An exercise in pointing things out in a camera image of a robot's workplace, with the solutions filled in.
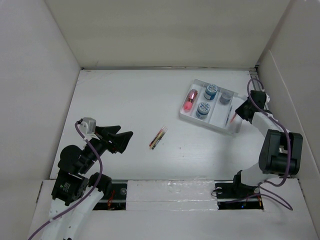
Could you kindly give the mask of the grey clear small jar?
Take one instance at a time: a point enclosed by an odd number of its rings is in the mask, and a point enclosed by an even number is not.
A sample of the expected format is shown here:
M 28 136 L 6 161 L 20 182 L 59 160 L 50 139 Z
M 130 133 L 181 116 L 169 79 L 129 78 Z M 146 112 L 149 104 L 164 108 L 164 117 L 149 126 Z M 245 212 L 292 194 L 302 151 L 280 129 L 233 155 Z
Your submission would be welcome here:
M 227 105 L 231 101 L 232 98 L 233 98 L 232 93 L 230 93 L 229 91 L 224 91 L 221 93 L 221 96 L 219 98 L 219 102 L 222 105 Z

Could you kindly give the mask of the black red pen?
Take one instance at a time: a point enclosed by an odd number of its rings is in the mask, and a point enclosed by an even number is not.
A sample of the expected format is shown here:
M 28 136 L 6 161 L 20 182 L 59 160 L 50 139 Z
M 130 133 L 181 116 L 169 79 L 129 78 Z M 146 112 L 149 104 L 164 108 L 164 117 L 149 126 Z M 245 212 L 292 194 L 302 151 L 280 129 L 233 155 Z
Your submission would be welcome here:
M 156 140 L 159 139 L 159 137 L 160 137 L 161 133 L 164 131 L 165 127 L 166 127 L 166 126 L 164 125 L 164 126 L 159 130 L 159 132 L 156 134 L 156 136 L 154 137 L 154 139 L 151 141 L 151 143 L 149 144 L 149 148 L 150 148 L 150 149 L 154 146 L 154 144 L 156 143 Z

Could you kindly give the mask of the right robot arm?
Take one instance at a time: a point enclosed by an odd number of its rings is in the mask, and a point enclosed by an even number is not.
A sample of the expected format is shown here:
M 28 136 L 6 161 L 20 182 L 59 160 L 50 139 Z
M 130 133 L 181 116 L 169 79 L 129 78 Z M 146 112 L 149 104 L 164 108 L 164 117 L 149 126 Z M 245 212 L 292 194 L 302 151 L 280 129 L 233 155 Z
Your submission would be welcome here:
M 260 183 L 275 176 L 282 177 L 278 184 L 282 186 L 288 176 L 295 176 L 300 170 L 303 136 L 287 130 L 272 113 L 264 110 L 267 99 L 265 92 L 250 90 L 247 100 L 235 110 L 264 137 L 258 162 L 233 177 L 231 191 L 237 197 L 252 193 Z

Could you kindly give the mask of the clear blue pen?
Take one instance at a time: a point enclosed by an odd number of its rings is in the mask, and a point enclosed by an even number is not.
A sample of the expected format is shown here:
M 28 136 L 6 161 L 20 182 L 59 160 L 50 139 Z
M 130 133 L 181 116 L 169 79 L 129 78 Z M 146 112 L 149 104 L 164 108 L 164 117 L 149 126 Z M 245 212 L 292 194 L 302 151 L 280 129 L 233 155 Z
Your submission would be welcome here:
M 225 121 L 225 127 L 227 127 L 227 125 L 230 124 L 230 122 L 232 121 L 232 110 L 233 110 L 233 106 L 231 105 L 226 117 L 226 121 Z

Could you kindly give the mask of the pink capped tube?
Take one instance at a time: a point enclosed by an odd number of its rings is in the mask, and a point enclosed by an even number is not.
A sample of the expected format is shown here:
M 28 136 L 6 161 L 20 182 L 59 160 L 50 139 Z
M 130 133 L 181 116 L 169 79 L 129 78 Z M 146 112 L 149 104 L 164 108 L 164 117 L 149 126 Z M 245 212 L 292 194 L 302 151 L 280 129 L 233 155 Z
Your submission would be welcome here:
M 198 96 L 198 91 L 196 89 L 191 89 L 186 97 L 186 100 L 183 105 L 183 110 L 189 112 L 194 104 L 195 99 Z

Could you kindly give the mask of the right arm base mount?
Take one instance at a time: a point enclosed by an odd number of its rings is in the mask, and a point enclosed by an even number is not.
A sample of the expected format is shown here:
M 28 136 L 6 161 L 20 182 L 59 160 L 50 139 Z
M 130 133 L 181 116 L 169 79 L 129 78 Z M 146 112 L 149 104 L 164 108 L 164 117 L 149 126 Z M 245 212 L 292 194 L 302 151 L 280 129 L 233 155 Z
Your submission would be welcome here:
M 244 199 L 256 194 L 255 189 L 252 186 L 235 188 L 231 182 L 216 182 L 211 196 L 217 199 L 218 210 L 263 210 L 259 196 Z

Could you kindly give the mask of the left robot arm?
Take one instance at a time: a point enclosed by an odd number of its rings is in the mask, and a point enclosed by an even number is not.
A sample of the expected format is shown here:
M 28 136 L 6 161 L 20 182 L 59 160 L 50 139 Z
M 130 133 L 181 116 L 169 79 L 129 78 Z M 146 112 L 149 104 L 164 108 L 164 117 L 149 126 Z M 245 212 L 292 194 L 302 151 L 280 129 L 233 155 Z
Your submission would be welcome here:
M 94 127 L 87 139 L 75 124 L 79 135 L 85 140 L 83 149 L 76 145 L 66 146 L 60 153 L 51 196 L 49 221 L 43 228 L 42 240 L 76 240 L 93 210 L 118 211 L 126 209 L 127 183 L 112 183 L 101 170 L 86 176 L 95 163 L 102 163 L 105 152 L 123 153 L 133 136 L 132 131 L 120 132 L 121 127 Z

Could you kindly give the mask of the blue patterned lid jar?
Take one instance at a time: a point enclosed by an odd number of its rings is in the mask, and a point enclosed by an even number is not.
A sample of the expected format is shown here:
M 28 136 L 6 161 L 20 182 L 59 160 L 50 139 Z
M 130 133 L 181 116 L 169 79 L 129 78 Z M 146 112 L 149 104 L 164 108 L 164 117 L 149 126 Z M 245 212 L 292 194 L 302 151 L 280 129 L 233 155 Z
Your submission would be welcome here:
M 208 102 L 200 102 L 195 114 L 199 119 L 205 119 L 208 116 L 210 110 L 211 106 Z

